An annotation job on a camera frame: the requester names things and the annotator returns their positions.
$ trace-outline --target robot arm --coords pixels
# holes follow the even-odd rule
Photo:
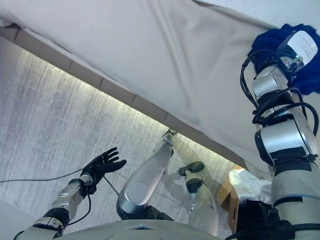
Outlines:
[[[228,240],[248,235],[268,240],[320,239],[320,170],[315,164],[319,118],[316,110],[303,102],[299,89],[288,87],[294,74],[317,51],[313,39],[305,31],[298,31],[276,53],[255,52],[242,65],[241,87],[256,107],[252,123],[260,126],[255,143],[261,159],[274,170],[272,210],[266,226],[237,232]],[[266,52],[271,58],[253,81],[253,97],[244,70],[255,55]],[[308,125],[306,108],[314,117],[313,130]]]
[[[117,161],[119,152],[114,147],[95,157],[83,168],[80,177],[72,179],[63,188],[56,200],[51,204],[49,211],[37,220],[30,228],[24,231],[19,240],[52,240],[62,236],[64,229],[77,221],[70,223],[75,217],[79,204],[85,197],[94,194],[97,184],[105,175],[119,170],[126,164],[126,160]]]

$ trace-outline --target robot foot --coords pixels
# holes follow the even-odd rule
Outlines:
[[[168,131],[166,131],[164,134],[163,134],[163,136],[162,137],[164,137],[165,135],[167,135],[167,134],[170,134],[171,136],[175,136],[175,135],[177,135],[177,131],[176,130],[173,130],[172,128],[169,128],[168,129]]]
[[[180,167],[178,173],[180,174],[180,176],[185,177],[187,170],[191,173],[197,173],[203,170],[204,168],[205,164],[202,161],[195,161],[187,166]]]

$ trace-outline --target cardboard box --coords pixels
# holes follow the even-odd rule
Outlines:
[[[228,224],[231,232],[234,234],[237,231],[237,221],[239,212],[239,197],[236,190],[231,185],[230,202],[229,202],[229,217]]]
[[[233,169],[239,170],[242,169],[242,167],[235,164]],[[232,233],[235,233],[237,230],[239,197],[230,183],[229,176],[225,179],[215,197],[221,207],[229,212],[228,224]]]

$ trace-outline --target robot leg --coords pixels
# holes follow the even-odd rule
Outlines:
[[[195,195],[192,200],[189,225],[216,236],[219,224],[216,204],[209,188],[195,173],[201,171],[204,167],[202,162],[194,162],[180,168],[179,173],[185,176],[185,184],[189,193]]]
[[[139,166],[122,188],[116,203],[116,210],[121,219],[151,218],[150,212],[157,211],[154,207],[148,209],[147,206],[168,168],[173,155],[172,140],[175,134],[176,132],[169,130],[163,136],[153,155]],[[155,218],[159,219],[163,214],[158,211]]]

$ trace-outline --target white cloth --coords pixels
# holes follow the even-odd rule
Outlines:
[[[247,199],[271,205],[271,181],[258,179],[245,169],[231,170],[229,179],[241,206],[246,205]]]
[[[284,24],[311,25],[319,34],[320,19],[318,0],[198,0],[237,11],[251,18],[266,22],[281,28]]]
[[[0,16],[226,146],[256,176],[270,177],[254,142],[253,105],[239,81],[265,27],[191,0],[2,0]],[[248,80],[253,76],[248,71]]]

